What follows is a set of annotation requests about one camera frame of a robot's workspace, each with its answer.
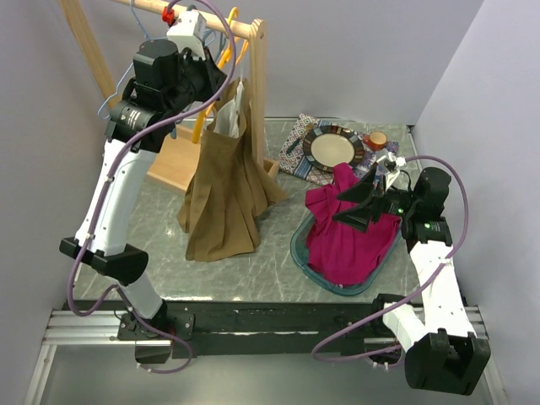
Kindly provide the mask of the yellow plastic hanger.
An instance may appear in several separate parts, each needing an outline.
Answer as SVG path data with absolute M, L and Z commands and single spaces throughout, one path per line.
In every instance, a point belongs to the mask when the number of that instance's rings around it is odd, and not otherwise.
M 230 24 L 238 16 L 239 16 L 239 9 L 236 6 L 234 6 L 229 11 L 229 16 L 227 18 L 228 24 Z M 242 44 L 242 47 L 241 47 L 241 50 L 240 50 L 240 52 L 238 53 L 238 55 L 237 55 L 237 57 L 235 59 L 235 66 L 237 66 L 240 63 L 240 61 L 242 60 L 242 58 L 246 54 L 248 48 L 249 48 L 249 41 L 244 40 L 244 42 Z M 219 59 L 218 59 L 218 63 L 217 63 L 218 68 L 222 68 L 225 64 L 227 64 L 230 61 L 231 56 L 232 56 L 231 49 L 232 49 L 231 46 L 228 46 L 228 47 L 222 46 L 222 50 L 219 53 Z M 204 124 L 205 124 L 205 122 L 206 122 L 206 120 L 208 118 L 208 115 L 212 112 L 212 109 L 214 108 L 214 106 L 215 106 L 215 103 L 213 102 L 212 104 L 209 105 L 208 108 L 206 108 L 205 110 L 200 111 L 197 114 L 197 119 L 195 121 L 195 126 L 192 129 L 192 137 L 191 137 L 191 142 L 192 143 L 194 143 L 194 144 L 199 143 L 201 135 L 202 135 L 202 131 L 203 131 L 203 126 L 204 126 Z

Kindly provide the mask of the tan skirt with white lining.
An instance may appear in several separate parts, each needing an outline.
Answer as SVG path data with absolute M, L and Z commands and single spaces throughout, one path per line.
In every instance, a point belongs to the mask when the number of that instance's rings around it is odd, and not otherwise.
M 257 219 L 285 192 L 252 155 L 251 89 L 231 82 L 203 130 L 197 168 L 177 221 L 188 234 L 185 258 L 213 262 L 251 253 L 261 243 Z

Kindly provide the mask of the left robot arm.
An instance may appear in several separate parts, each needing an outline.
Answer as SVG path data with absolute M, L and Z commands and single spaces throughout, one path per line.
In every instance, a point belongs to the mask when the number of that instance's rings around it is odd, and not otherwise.
M 149 281 L 149 255 L 127 244 L 127 227 L 143 180 L 186 108 L 215 101 L 227 79 L 209 49 L 198 57 L 171 40 L 147 40 L 132 62 L 133 76 L 111 109 L 100 178 L 76 234 L 59 250 L 114 281 L 138 318 L 138 329 L 156 339 L 171 329 L 167 304 Z

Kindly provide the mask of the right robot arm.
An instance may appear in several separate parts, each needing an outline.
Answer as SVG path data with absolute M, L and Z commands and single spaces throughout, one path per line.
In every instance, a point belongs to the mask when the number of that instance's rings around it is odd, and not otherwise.
M 378 299 L 378 310 L 368 321 L 379 336 L 394 335 L 405 354 L 404 371 L 414 389 L 469 396 L 476 388 L 491 355 L 487 340 L 478 337 L 462 302 L 453 257 L 463 239 L 454 242 L 443 215 L 454 170 L 423 169 L 412 189 L 378 184 L 376 170 L 338 195 L 352 208 L 333 220 L 366 232 L 384 214 L 402 219 L 406 241 L 418 275 L 419 287 L 396 302 Z

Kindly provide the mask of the teal plastic hanger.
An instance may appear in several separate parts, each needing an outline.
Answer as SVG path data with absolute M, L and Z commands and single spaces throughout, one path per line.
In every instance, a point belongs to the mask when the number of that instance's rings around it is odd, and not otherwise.
M 186 11 L 192 10 L 192 9 L 196 9 L 197 11 L 199 11 L 197 7 L 192 4 L 187 7 Z M 170 23 L 170 27 L 176 22 L 179 16 L 180 16 L 180 13 L 178 15 L 172 16 L 172 22 Z M 210 46 L 215 40 L 219 41 L 219 50 L 221 51 L 222 46 L 225 46 L 225 43 L 226 43 L 224 35 L 218 34 L 215 30 L 208 28 L 208 21 L 207 21 L 207 26 L 203 34 L 204 48 L 208 48 L 210 50 Z M 180 53 L 180 86 L 181 86 L 182 94 L 186 98 L 183 101 L 184 106 L 182 110 L 188 111 L 191 109 L 192 104 L 194 102 L 197 102 L 194 100 L 194 89 L 192 87 L 192 60 L 193 59 L 198 60 L 199 58 L 193 57 L 191 52 L 188 49 L 185 49 L 184 51 L 179 52 L 179 53 Z

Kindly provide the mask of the magenta garment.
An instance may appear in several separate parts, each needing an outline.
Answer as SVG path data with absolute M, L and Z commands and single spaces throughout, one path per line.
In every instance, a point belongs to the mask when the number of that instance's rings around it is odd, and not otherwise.
M 342 163 L 333 168 L 333 183 L 305 194 L 305 206 L 315 219 L 305 242 L 307 265 L 331 284 L 364 282 L 381 265 L 400 230 L 401 219 L 390 214 L 381 215 L 364 233 L 332 219 L 354 206 L 339 201 L 338 194 L 358 182 L 351 167 Z

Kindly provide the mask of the orange ceramic cup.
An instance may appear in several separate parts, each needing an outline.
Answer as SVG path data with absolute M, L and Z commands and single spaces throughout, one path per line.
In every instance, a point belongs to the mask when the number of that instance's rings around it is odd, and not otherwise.
M 387 142 L 387 136 L 385 133 L 380 131 L 374 131 L 370 134 L 366 134 L 363 137 L 364 144 L 373 152 L 382 150 Z

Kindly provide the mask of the brown rimmed ceramic plate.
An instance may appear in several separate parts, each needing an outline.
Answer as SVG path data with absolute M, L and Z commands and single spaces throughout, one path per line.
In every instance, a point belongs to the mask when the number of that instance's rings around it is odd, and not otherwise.
M 365 155 L 361 136 L 337 125 L 312 127 L 303 138 L 302 150 L 309 164 L 325 172 L 341 163 L 355 167 Z

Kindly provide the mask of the teal plastic basket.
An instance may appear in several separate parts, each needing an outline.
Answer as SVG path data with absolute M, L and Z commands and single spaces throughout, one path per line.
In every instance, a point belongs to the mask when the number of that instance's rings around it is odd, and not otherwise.
M 342 297 L 353 297 L 364 293 L 374 283 L 382 268 L 386 265 L 390 255 L 396 248 L 399 240 L 402 238 L 401 232 L 398 231 L 391 246 L 381 259 L 379 266 L 371 271 L 362 283 L 351 285 L 334 284 L 327 281 L 320 273 L 315 272 L 308 266 L 309 249 L 307 248 L 305 241 L 314 223 L 315 218 L 312 213 L 309 213 L 300 223 L 290 241 L 290 255 L 294 264 L 309 280 L 326 291 Z

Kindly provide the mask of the wooden clothes rack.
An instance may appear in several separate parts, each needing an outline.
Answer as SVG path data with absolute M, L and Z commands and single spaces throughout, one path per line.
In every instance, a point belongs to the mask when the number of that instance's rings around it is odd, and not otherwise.
M 167 23 L 167 36 L 139 46 L 128 69 L 132 76 L 116 89 L 80 4 L 59 4 L 100 90 L 113 97 L 106 118 L 105 180 L 97 197 L 112 192 L 112 182 L 138 164 L 148 177 L 186 191 L 202 172 L 198 163 L 210 166 L 208 151 L 217 144 L 217 132 L 202 128 L 206 111 L 224 107 L 226 92 L 235 85 L 197 37 L 205 17 L 196 10 L 179 15 L 172 3 L 159 8 L 147 1 L 146 8 Z

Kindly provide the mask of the dark green pen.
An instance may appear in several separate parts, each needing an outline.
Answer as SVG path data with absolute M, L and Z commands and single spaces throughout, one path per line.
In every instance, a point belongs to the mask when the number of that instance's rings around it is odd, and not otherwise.
M 286 153 L 287 153 L 287 154 L 291 154 L 300 142 L 301 142 L 301 138 L 296 138 L 296 139 L 291 143 L 291 145 L 288 147 Z

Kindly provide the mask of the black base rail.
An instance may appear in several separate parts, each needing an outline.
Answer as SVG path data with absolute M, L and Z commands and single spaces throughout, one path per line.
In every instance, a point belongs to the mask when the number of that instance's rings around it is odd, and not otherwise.
M 144 347 L 160 336 L 141 325 L 134 315 L 122 315 L 117 337 L 135 341 L 136 358 L 144 364 L 164 363 L 187 355 L 308 354 L 324 338 L 381 308 L 374 303 L 261 303 L 170 301 L 153 327 L 190 344 L 167 342 Z

